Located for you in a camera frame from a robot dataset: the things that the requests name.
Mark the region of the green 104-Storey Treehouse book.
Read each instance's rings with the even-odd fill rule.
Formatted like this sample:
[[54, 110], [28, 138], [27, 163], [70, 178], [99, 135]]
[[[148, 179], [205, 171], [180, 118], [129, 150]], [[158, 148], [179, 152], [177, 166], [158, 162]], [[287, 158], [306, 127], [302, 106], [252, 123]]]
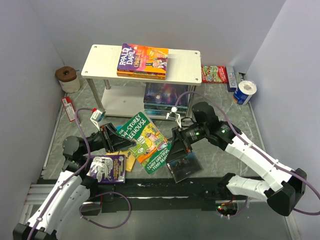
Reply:
[[134, 115], [117, 133], [136, 143], [129, 151], [149, 175], [165, 164], [171, 143], [143, 111]]

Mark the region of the orange Treehouse book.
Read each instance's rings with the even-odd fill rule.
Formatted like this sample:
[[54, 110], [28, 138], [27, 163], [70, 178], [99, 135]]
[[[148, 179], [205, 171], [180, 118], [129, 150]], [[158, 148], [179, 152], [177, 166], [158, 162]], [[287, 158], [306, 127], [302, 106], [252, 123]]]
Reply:
[[129, 77], [129, 78], [139, 78], [139, 79], [153, 79], [153, 80], [165, 80], [166, 76], [155, 73], [141, 73], [132, 71], [117, 71], [118, 77]]

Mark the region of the Charlie Chocolate Factory book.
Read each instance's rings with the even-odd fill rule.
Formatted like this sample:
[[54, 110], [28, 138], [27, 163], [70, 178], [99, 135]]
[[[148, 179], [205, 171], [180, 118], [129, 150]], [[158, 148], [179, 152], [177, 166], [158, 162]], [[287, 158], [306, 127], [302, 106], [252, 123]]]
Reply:
[[123, 43], [117, 71], [165, 76], [168, 57], [168, 48]]

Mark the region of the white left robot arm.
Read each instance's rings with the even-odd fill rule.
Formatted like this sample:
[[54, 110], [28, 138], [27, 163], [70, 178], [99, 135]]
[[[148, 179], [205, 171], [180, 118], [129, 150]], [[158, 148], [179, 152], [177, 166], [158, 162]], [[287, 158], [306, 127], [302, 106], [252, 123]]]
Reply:
[[57, 240], [69, 217], [85, 201], [93, 201], [99, 195], [97, 179], [88, 175], [91, 152], [105, 149], [114, 153], [133, 146], [135, 142], [117, 134], [111, 123], [88, 137], [67, 137], [62, 144], [65, 161], [58, 180], [33, 216], [25, 224], [15, 226], [13, 239]]

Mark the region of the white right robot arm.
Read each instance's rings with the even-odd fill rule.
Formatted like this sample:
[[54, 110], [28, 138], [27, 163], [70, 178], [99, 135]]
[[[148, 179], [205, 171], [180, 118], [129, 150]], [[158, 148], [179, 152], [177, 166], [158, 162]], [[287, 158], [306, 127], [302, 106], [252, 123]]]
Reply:
[[193, 124], [182, 128], [177, 107], [172, 107], [166, 119], [175, 121], [171, 148], [166, 164], [176, 182], [200, 169], [192, 153], [192, 144], [207, 139], [209, 143], [236, 157], [261, 180], [227, 173], [218, 183], [218, 193], [223, 199], [242, 195], [266, 202], [281, 216], [289, 216], [305, 193], [307, 174], [300, 168], [293, 170], [270, 157], [237, 127], [219, 120], [214, 108], [202, 101], [192, 107]]

